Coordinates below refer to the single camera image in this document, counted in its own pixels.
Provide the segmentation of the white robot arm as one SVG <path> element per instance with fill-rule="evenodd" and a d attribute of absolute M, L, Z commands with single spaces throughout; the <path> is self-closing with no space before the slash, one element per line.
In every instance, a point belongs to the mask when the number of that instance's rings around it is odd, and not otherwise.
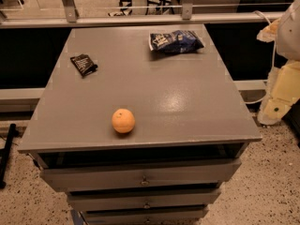
<path fill-rule="evenodd" d="M 258 113 L 261 124 L 274 125 L 300 99 L 300 0 L 294 0 L 279 19 L 264 27 L 257 39 L 274 41 L 277 54 L 287 59 L 281 68 L 271 68 Z"/>

